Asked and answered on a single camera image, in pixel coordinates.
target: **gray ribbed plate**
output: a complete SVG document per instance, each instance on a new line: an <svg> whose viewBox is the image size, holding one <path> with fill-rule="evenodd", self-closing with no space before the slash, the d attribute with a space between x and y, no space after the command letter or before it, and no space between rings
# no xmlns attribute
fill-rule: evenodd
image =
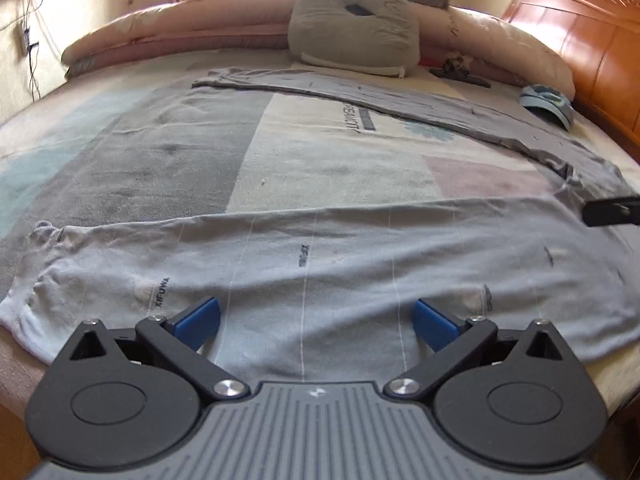
<svg viewBox="0 0 640 480"><path fill-rule="evenodd" d="M250 399L213 407L172 455L127 472L91 474L47 463L37 480L514 480L460 455L417 404L370 383L265 383ZM590 466L540 475L601 479Z"/></svg>

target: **pink comforter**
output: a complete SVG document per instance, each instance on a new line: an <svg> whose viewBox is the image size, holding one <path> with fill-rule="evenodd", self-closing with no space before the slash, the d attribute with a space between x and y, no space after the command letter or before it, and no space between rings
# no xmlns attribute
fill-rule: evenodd
<svg viewBox="0 0 640 480"><path fill-rule="evenodd" d="M123 62L191 50L287 48L297 0L191 0L132 12L87 34L62 54L68 76ZM558 54L493 16L411 4L420 23L424 64L450 52L471 60L477 75L508 84L541 83L575 95L571 69Z"/></svg>

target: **metal screw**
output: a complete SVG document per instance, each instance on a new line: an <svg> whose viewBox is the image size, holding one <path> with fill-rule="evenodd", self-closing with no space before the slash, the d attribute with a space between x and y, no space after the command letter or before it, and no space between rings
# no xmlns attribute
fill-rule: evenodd
<svg viewBox="0 0 640 480"><path fill-rule="evenodd" d="M213 385L213 391L223 397L237 397L244 393L244 384L235 379L223 379Z"/></svg>
<svg viewBox="0 0 640 480"><path fill-rule="evenodd" d="M388 386L396 395L413 395L420 390L420 383L411 377L394 379Z"/></svg>

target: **blue object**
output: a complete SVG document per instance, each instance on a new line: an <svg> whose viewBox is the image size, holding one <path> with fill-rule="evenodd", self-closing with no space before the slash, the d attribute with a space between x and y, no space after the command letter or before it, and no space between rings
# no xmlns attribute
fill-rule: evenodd
<svg viewBox="0 0 640 480"><path fill-rule="evenodd" d="M460 329L423 301L416 301L414 307L414 331L434 352L460 336Z"/></svg>
<svg viewBox="0 0 640 480"><path fill-rule="evenodd" d="M216 335L219 327L220 304L216 298L210 298L175 323L172 334L197 351L207 339Z"/></svg>
<svg viewBox="0 0 640 480"><path fill-rule="evenodd" d="M527 110L541 108L552 113L567 131L574 124L574 109L571 102L561 91L551 86L525 86L520 94L520 105Z"/></svg>

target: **electrical cable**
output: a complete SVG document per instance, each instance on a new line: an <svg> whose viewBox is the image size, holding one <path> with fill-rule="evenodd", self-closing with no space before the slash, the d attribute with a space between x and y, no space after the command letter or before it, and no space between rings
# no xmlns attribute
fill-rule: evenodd
<svg viewBox="0 0 640 480"><path fill-rule="evenodd" d="M24 18L28 18L29 15L34 13L34 12L36 12L36 10L38 10L42 6L43 3L44 3L44 0L40 0L40 3L38 4L38 6L35 7L35 9L31 9L31 10L29 10L29 7L27 7L26 12L24 12L21 16L18 16L14 20L11 20L9 23L7 23L7 24L3 25L2 27L0 27L0 32L2 32L3 30L7 30L14 23L18 23L20 20L23 20Z"/></svg>
<svg viewBox="0 0 640 480"><path fill-rule="evenodd" d="M36 51L35 54L35 62L33 62L31 53ZM29 90L31 91L31 101L36 101L36 93L38 94L38 99L42 99L42 94L40 93L40 85L38 84L38 80L36 79L36 69L38 67L38 53L40 51L40 43L34 43L29 48L29 72L31 74L29 79Z"/></svg>
<svg viewBox="0 0 640 480"><path fill-rule="evenodd" d="M24 30L25 30L25 37L28 38L28 31L30 30L29 28L29 15L31 12L35 12L36 10L38 10L40 8L40 6L38 6L36 9L31 10L31 2L32 0L27 0L27 8L26 8L26 12L25 12L25 19L24 19ZM42 94L40 93L40 85L38 83L38 79L36 78L36 69L38 67L38 54L40 53L40 42L37 41L36 43L30 43L30 40L26 40L27 45L25 45L25 48L27 49L27 56L29 57L29 90L31 91L31 101L35 102L36 101L36 94L38 94L38 99L42 98Z"/></svg>

